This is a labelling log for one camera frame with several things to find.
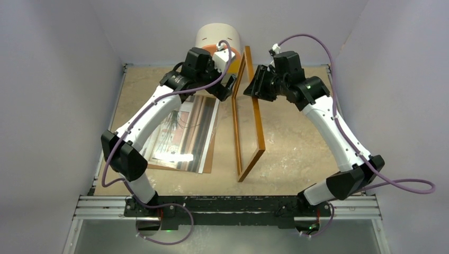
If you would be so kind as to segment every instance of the floor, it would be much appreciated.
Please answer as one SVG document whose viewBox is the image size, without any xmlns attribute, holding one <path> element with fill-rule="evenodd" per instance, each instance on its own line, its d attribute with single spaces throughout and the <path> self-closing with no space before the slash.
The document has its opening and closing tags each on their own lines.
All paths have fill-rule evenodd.
<svg viewBox="0 0 449 254">
<path fill-rule="evenodd" d="M 126 74 L 112 130 L 123 125 L 153 94 L 169 67 L 130 67 Z M 330 87 L 325 67 L 304 68 L 306 76 L 318 76 Z M 245 105 L 246 96 L 237 98 Z M 296 107 L 280 97 L 260 101 L 266 151 L 242 183 L 237 182 L 234 130 L 230 99 L 220 103 L 212 172 L 147 169 L 151 184 L 160 195 L 295 195 L 306 187 L 338 172 L 336 162 L 313 124 Z M 239 114 L 251 114 L 241 111 Z M 251 130 L 250 121 L 241 122 Z M 110 169 L 107 181 L 117 178 Z M 108 188 L 97 185 L 95 195 L 128 195 L 122 183 Z"/>
</svg>

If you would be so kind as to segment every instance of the white cylinder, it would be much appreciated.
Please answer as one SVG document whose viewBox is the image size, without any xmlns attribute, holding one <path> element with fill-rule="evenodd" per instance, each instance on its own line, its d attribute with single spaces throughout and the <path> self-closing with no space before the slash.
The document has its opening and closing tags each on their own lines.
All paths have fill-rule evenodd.
<svg viewBox="0 0 449 254">
<path fill-rule="evenodd" d="M 227 40 L 232 51 L 240 58 L 240 36 L 237 30 L 230 25 L 222 23 L 207 24 L 198 30 L 195 47 L 203 48 L 213 54 L 216 45 L 221 40 Z"/>
</svg>

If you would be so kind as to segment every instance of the gray wall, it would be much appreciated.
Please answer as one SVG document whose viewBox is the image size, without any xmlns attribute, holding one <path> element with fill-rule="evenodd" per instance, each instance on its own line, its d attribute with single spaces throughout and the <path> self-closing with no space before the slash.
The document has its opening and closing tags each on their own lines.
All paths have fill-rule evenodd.
<svg viewBox="0 0 449 254">
<path fill-rule="evenodd" d="M 295 33 L 311 33 L 334 56 L 353 29 L 368 0 L 205 1 L 92 0 L 106 35 L 124 62 L 173 64 L 194 46 L 198 29 L 227 23 L 252 48 L 254 63 L 267 62 L 274 43 Z M 304 64 L 326 64 L 326 53 L 311 39 L 296 39 L 284 49 L 296 50 Z"/>
<path fill-rule="evenodd" d="M 370 0 L 336 61 L 345 118 L 384 156 L 383 172 L 437 185 L 427 196 L 376 191 L 393 253 L 447 253 L 448 10 L 445 0 Z"/>
<path fill-rule="evenodd" d="M 88 0 L 0 2 L 1 253 L 61 253 L 121 79 Z"/>
</svg>

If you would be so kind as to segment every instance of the wooden frame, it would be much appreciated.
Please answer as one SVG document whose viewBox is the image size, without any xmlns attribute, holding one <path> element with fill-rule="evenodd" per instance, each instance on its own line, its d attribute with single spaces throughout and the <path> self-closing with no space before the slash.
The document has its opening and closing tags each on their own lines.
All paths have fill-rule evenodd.
<svg viewBox="0 0 449 254">
<path fill-rule="evenodd" d="M 253 155 L 251 156 L 248 166 L 246 166 L 246 168 L 244 168 L 244 165 L 242 165 L 242 159 L 241 159 L 240 133 L 239 133 L 239 126 L 238 126 L 236 98 L 237 98 L 237 93 L 238 93 L 241 79 L 244 75 L 245 68 L 247 68 L 247 71 L 248 71 L 248 79 L 252 80 L 254 77 L 254 70 L 253 70 L 253 60 L 251 59 L 251 51 L 249 49 L 249 46 L 245 46 L 242 60 L 240 62 L 240 66 L 239 66 L 239 70 L 238 70 L 237 80 L 234 85 L 234 91 L 232 92 L 232 97 L 231 97 L 232 120 L 234 122 L 234 138 L 235 138 L 235 146 L 236 146 L 237 175 L 238 175 L 237 181 L 238 182 L 243 182 L 243 180 L 249 174 L 249 172 L 254 167 L 254 165 L 256 165 L 256 162 L 259 160 L 259 158 L 262 156 L 262 154 L 265 151 L 265 139 L 264 139 L 264 131 L 262 128 L 262 118 L 261 118 L 261 111 L 259 108 L 259 101 L 257 98 L 252 98 L 253 109 L 254 109 L 254 120 L 255 120 L 255 124 L 256 124 L 257 149 L 254 151 Z"/>
</svg>

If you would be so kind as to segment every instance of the cable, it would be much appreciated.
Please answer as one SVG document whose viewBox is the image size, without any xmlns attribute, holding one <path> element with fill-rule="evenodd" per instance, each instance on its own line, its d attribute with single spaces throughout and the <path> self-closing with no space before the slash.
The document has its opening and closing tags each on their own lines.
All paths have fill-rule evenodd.
<svg viewBox="0 0 449 254">
<path fill-rule="evenodd" d="M 228 41 L 226 41 L 226 40 L 221 40 L 218 44 L 222 44 L 222 43 L 226 44 L 226 47 L 227 47 L 228 49 L 231 48 L 231 46 L 229 45 Z M 175 245 L 175 244 L 178 244 L 178 243 L 180 243 L 180 242 L 185 241 L 185 240 L 192 234 L 192 232 L 193 232 L 193 216 L 192 216 L 192 213 L 191 213 L 187 208 L 185 208 L 184 206 L 182 206 L 182 205 L 180 205 L 180 204 L 175 204 L 175 203 L 171 203 L 171 204 L 163 204 L 163 205 L 155 205 L 155 206 L 150 206 L 150 205 L 145 204 L 144 202 L 142 202 L 142 201 L 141 201 L 141 200 L 134 194 L 134 192 L 131 190 L 131 188 L 129 187 L 128 183 L 125 181 L 124 178 L 118 178 L 118 179 L 115 179 L 115 180 L 111 181 L 110 183 L 106 183 L 106 182 L 105 182 L 105 180 L 106 180 L 106 173 L 107 173 L 107 169 L 109 168 L 109 164 L 111 163 L 112 157 L 114 156 L 115 152 L 117 151 L 117 148 L 119 147 L 119 145 L 121 144 L 121 142 L 123 141 L 123 139 L 128 135 L 128 133 L 131 131 L 131 129 L 134 127 L 134 125 L 139 121 L 139 119 L 140 119 L 143 115 L 145 115 L 145 113 L 146 113 L 150 108 L 152 108 L 154 105 L 156 105 L 156 104 L 157 104 L 158 102 L 160 102 L 162 99 L 167 98 L 167 97 L 172 96 L 172 95 L 195 93 L 195 92 L 197 92 L 197 91 L 200 91 L 200 90 L 203 90 L 203 89 L 207 89 L 207 88 L 209 88 L 209 87 L 212 87 L 212 86 L 216 85 L 218 82 L 220 82 L 220 81 L 225 77 L 226 73 L 228 72 L 229 66 L 231 65 L 232 51 L 229 50 L 228 52 L 229 52 L 229 60 L 226 62 L 225 69 L 224 69 L 223 72 L 221 73 L 220 77 L 218 77 L 216 80 L 214 80 L 214 81 L 211 82 L 210 84 L 207 84 L 207 85 L 202 86 L 202 87 L 197 87 L 197 88 L 192 88 L 192 89 L 182 90 L 182 91 L 175 91 L 175 92 L 171 92 L 171 93 L 168 93 L 168 94 L 161 95 L 160 97 L 156 98 L 152 103 L 150 103 L 147 107 L 145 107 L 145 108 L 144 108 L 144 109 L 143 109 L 143 110 L 136 116 L 136 118 L 134 118 L 134 120 L 129 124 L 128 128 L 125 130 L 124 134 L 123 134 L 123 135 L 119 138 L 119 140 L 115 143 L 114 147 L 113 147 L 112 150 L 111 150 L 111 153 L 109 154 L 109 156 L 108 156 L 108 158 L 107 158 L 107 160 L 106 160 L 106 164 L 104 165 L 103 175 L 102 175 L 102 179 L 101 179 L 101 185 L 102 185 L 103 187 L 106 188 L 106 187 L 111 186 L 111 185 L 114 184 L 114 183 L 117 183 L 117 182 L 124 182 L 124 183 L 125 183 L 125 186 L 127 187 L 128 191 L 131 193 L 131 195 L 133 195 L 134 198 L 136 199 L 136 201 L 137 201 L 140 205 L 142 205 L 143 207 L 149 208 L 149 209 L 154 209 L 154 208 L 161 208 L 161 207 L 166 207 L 166 206 L 178 206 L 178 207 L 181 207 L 182 209 L 184 209 L 184 210 L 187 212 L 187 214 L 189 215 L 189 217 L 190 217 L 191 227 L 190 227 L 190 230 L 189 230 L 188 234 L 187 234 L 183 239 L 181 239 L 181 240 L 179 240 L 179 241 L 176 241 L 176 242 L 160 242 L 160 241 L 157 241 L 157 240 L 154 240 L 154 239 L 145 237 L 145 236 L 143 236 L 142 234 L 138 233 L 138 236 L 142 237 L 142 238 L 145 239 L 145 240 L 148 240 L 148 241 L 151 241 L 151 242 L 154 242 L 154 243 L 157 243 L 157 244 L 162 244 L 162 245 Z"/>
<path fill-rule="evenodd" d="M 314 39 L 315 41 L 317 41 L 326 51 L 327 56 L 329 57 L 329 61 L 330 61 L 330 70 L 331 70 L 331 78 L 332 78 L 332 93 L 334 94 L 334 102 L 332 105 L 332 112 L 333 112 L 333 116 L 334 116 L 334 121 L 335 124 L 337 125 L 338 131 L 341 133 L 341 135 L 343 136 L 343 138 L 346 140 L 346 142 L 348 142 L 348 144 L 352 147 L 352 149 L 354 149 L 355 153 L 363 160 L 363 162 L 369 167 L 369 169 L 371 171 L 373 171 L 373 173 L 375 175 L 377 175 L 378 177 L 380 177 L 382 180 L 385 181 L 385 183 L 381 183 L 381 184 L 376 184 L 376 185 L 372 185 L 372 186 L 368 186 L 366 188 L 362 188 L 362 190 L 367 190 L 367 189 L 373 189 L 373 188 L 377 188 L 380 186 L 384 186 L 384 185 L 388 185 L 391 184 L 396 188 L 399 189 L 403 189 L 404 191 L 408 191 L 411 193 L 416 193 L 416 194 L 430 194 L 435 192 L 435 184 L 427 181 L 427 180 L 423 180 L 423 179 L 414 179 L 414 178 L 407 178 L 407 179 L 398 179 L 398 180 L 390 180 L 388 177 L 386 177 L 385 175 L 381 174 L 380 172 L 378 172 L 373 165 L 367 160 L 367 158 L 360 152 L 360 150 L 357 148 L 357 146 L 351 141 L 351 139 L 346 135 L 345 131 L 343 130 L 340 121 L 338 119 L 338 117 L 335 117 L 337 115 L 337 100 L 338 100 L 338 96 L 336 93 L 336 79 L 335 79 L 335 64 L 334 64 L 334 60 L 332 58 L 332 55 L 330 54 L 329 49 L 324 45 L 324 43 L 322 41 L 320 41 L 318 38 L 314 37 L 313 35 L 309 35 L 309 34 L 295 34 L 292 35 L 290 37 L 285 38 L 284 40 L 282 40 L 281 42 L 278 43 L 278 46 L 281 46 L 283 43 L 285 43 L 287 40 L 291 39 L 291 38 L 295 38 L 295 37 L 309 37 Z M 427 184 L 430 186 L 430 189 L 426 189 L 426 190 L 421 190 L 421 189 L 414 189 L 414 188 L 410 188 L 407 186 L 404 186 L 402 184 L 398 184 L 398 183 L 404 183 L 404 182 L 413 182 L 413 183 L 423 183 L 423 184 Z"/>
</svg>

